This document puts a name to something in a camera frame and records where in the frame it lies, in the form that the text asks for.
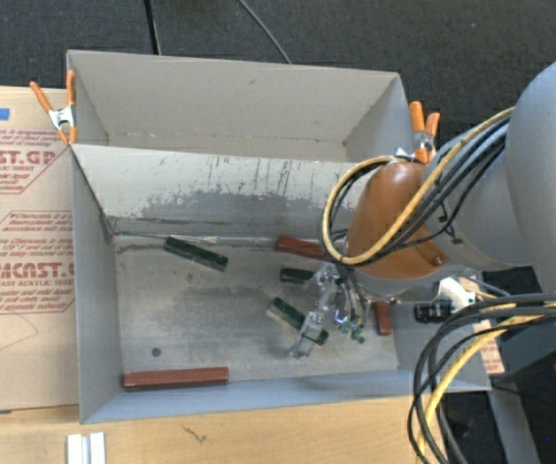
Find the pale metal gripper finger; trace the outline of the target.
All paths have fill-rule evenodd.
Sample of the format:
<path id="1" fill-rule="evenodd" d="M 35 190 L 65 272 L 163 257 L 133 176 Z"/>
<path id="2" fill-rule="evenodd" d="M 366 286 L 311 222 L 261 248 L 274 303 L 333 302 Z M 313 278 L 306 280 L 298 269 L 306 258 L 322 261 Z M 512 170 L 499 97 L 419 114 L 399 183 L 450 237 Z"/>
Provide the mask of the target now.
<path id="1" fill-rule="evenodd" d="M 333 264 L 323 264 L 314 274 L 316 285 L 316 306 L 318 308 L 331 308 L 337 296 L 339 274 Z"/>
<path id="2" fill-rule="evenodd" d="M 295 359 L 307 357 L 315 346 L 322 346 L 328 339 L 328 333 L 323 328 L 323 315 L 311 311 L 299 329 L 294 344 L 289 349 L 289 355 Z"/>

